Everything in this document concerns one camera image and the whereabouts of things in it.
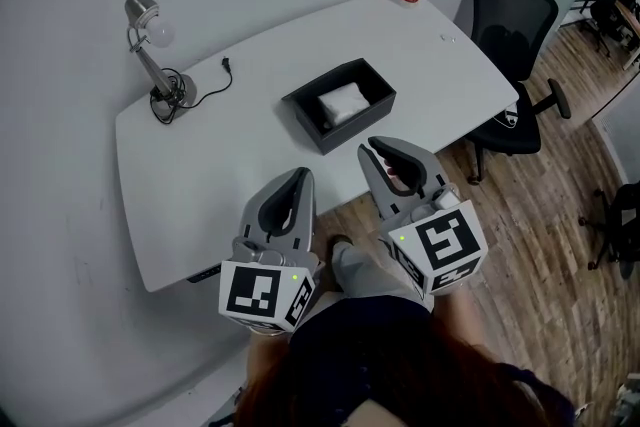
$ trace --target power cord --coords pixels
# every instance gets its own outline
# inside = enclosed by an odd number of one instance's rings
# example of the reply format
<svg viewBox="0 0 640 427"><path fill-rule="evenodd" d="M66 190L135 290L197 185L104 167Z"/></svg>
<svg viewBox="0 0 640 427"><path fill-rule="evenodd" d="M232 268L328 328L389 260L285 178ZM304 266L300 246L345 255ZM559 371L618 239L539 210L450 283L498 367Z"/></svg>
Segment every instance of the power cord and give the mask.
<svg viewBox="0 0 640 427"><path fill-rule="evenodd" d="M153 107L152 107L153 100L156 100L156 101L164 100L164 98L162 97L162 93L160 93L160 90L158 89L158 87L154 86L154 88L149 93L149 107L151 107L151 112L153 112L153 115L156 117L156 119L163 125L170 125L175 119L176 112L178 112L179 109L195 109L198 105L202 103L202 101L205 98L208 98L212 95L217 95L218 93L222 93L223 91L226 91L227 89L229 89L231 87L231 84L233 84L233 74L231 73L231 65L229 64L229 58L224 57L222 59L222 63L220 64L225 69L225 71L229 74L229 83L222 89L218 89L216 91L211 91L210 93L207 93L202 98L200 98L200 100L198 100L198 102L195 103L194 105L182 106L182 105L179 105L178 102L176 102L176 104L173 106L173 108L171 109L171 112L166 118L162 118L161 116L158 116L158 114L153 110ZM173 68L162 68L162 71L170 71L171 73L173 73L173 75L168 76L169 80L171 81L173 86L178 89L179 100L184 98L184 95L186 93L186 87L185 87L184 79L182 78L182 75L180 74L180 72L174 70Z"/></svg>

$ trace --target office desk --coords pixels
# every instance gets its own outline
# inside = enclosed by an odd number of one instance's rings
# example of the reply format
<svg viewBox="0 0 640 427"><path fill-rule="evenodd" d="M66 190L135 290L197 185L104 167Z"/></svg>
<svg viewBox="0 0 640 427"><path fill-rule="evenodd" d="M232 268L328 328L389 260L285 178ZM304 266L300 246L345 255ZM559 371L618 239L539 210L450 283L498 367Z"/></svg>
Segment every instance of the office desk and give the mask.
<svg viewBox="0 0 640 427"><path fill-rule="evenodd" d="M618 8L618 11L620 11L620 14L622 15L622 17L627 21L627 24L629 25L629 27L631 27L631 30L635 33L636 36L640 38L640 22L638 22L638 19L635 17L635 15L631 11L629 11L629 8L619 0L616 1L616 7ZM622 67L622 69L628 70L633 64L633 61L635 61L638 58L638 56L640 56L640 45L631 54L631 57L629 58L629 60L626 63L624 63L624 66Z"/></svg>
<svg viewBox="0 0 640 427"><path fill-rule="evenodd" d="M367 190L356 150L372 135L433 152L517 100L511 85L427 0L353 0L253 36L186 72L198 98L233 85L163 126L144 96L116 119L122 195L147 290L231 257L246 201L298 166L313 171L318 213ZM322 156L280 99L364 57L397 91L391 113Z"/></svg>

